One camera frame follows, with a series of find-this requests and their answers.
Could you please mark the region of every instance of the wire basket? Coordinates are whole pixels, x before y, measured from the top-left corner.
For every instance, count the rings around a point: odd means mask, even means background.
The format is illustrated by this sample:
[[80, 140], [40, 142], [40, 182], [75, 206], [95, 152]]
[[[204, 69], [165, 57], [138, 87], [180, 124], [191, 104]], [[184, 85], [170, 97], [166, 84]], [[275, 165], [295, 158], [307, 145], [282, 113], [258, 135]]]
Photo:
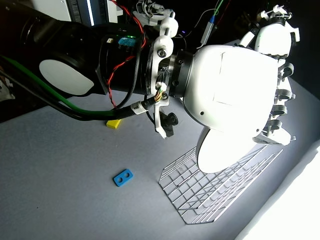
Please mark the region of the wire basket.
[[257, 157], [266, 147], [216, 173], [200, 171], [193, 148], [162, 170], [159, 184], [186, 224], [212, 223], [283, 151]]

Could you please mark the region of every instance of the light strip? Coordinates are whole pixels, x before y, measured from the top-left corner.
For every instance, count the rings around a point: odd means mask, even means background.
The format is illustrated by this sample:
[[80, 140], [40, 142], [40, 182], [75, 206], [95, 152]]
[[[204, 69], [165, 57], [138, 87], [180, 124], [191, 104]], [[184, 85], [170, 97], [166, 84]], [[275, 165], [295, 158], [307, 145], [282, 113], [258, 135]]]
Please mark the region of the light strip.
[[90, 17], [91, 26], [93, 26], [93, 25], [95, 25], [95, 22], [94, 22], [94, 16], [92, 15], [92, 9], [91, 9], [90, 0], [86, 0], [86, 4], [88, 5], [89, 17]]

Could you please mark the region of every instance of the blue block with two holes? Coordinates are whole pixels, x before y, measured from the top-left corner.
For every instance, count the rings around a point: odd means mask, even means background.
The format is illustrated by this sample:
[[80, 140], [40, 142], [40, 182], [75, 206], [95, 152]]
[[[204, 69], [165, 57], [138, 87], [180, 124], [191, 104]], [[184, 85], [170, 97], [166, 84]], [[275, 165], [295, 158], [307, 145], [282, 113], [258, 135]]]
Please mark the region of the blue block with two holes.
[[115, 176], [113, 181], [118, 187], [122, 187], [124, 184], [126, 184], [126, 182], [132, 179], [133, 176], [133, 173], [129, 169], [126, 169]]

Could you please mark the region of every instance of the gray tabletop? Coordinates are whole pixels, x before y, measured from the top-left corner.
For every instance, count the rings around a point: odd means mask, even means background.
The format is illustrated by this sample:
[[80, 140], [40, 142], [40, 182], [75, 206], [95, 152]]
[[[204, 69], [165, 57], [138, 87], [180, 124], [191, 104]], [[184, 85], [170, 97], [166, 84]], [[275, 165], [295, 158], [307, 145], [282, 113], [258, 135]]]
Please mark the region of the gray tabletop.
[[[195, 147], [203, 128], [179, 101], [165, 108], [179, 119], [166, 140], [145, 114], [122, 120], [117, 130], [50, 107], [0, 124], [0, 239], [234, 239], [319, 136], [319, 101], [295, 82], [292, 87], [297, 100], [288, 104], [283, 125], [291, 123], [292, 132], [302, 119], [294, 132], [298, 140], [224, 216], [202, 225], [185, 225], [158, 184], [162, 169]], [[116, 102], [124, 96], [113, 95]], [[141, 98], [134, 95], [132, 101]], [[72, 101], [86, 109], [111, 108], [101, 95]], [[310, 105], [318, 113], [307, 118]], [[113, 177], [127, 168], [133, 179], [117, 187]]]

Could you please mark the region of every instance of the yellow block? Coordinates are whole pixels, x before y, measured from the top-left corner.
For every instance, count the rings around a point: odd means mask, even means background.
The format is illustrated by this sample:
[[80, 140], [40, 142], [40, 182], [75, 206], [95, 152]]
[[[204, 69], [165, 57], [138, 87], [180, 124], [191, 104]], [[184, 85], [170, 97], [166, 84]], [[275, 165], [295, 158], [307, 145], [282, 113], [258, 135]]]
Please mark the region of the yellow block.
[[111, 129], [117, 129], [118, 126], [119, 126], [119, 123], [121, 122], [122, 119], [118, 119], [118, 120], [109, 120], [106, 122], [106, 126], [108, 128], [111, 128]]

